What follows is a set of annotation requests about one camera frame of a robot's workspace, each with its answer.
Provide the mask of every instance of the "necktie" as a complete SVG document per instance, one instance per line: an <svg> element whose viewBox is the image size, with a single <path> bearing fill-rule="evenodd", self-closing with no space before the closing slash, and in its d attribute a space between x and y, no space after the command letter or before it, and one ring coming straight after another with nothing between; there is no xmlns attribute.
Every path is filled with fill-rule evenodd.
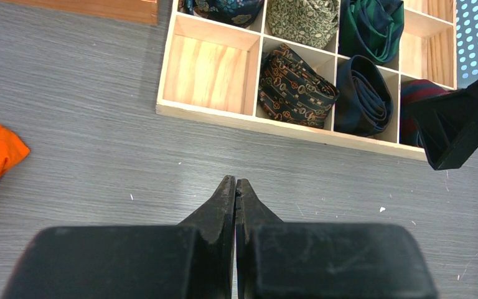
<svg viewBox="0 0 478 299"><path fill-rule="evenodd" d="M272 35L323 49L338 30L338 0L271 0L266 20Z"/></svg>
<svg viewBox="0 0 478 299"><path fill-rule="evenodd" d="M338 94L286 44L263 53L258 101L272 119L323 129Z"/></svg>
<svg viewBox="0 0 478 299"><path fill-rule="evenodd" d="M415 80L400 90L400 143L423 147L422 138L412 118L408 117L406 107L420 100L449 93L429 80Z"/></svg>
<svg viewBox="0 0 478 299"><path fill-rule="evenodd" d="M362 55L383 65L398 54L404 30L401 0L343 0L340 7L340 54Z"/></svg>
<svg viewBox="0 0 478 299"><path fill-rule="evenodd" d="M391 121L393 101L375 64L356 55L338 69L334 130L359 136L383 132Z"/></svg>
<svg viewBox="0 0 478 299"><path fill-rule="evenodd" d="M188 14L213 21L246 28L250 26L261 8L264 0L184 0Z"/></svg>

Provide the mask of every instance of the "blue floral tie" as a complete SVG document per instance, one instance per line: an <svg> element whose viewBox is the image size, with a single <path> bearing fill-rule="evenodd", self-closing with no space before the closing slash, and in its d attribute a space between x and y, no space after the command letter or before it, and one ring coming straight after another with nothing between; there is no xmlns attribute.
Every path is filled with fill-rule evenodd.
<svg viewBox="0 0 478 299"><path fill-rule="evenodd" d="M184 0L187 13L213 21L246 28L261 9L264 0Z"/></svg>

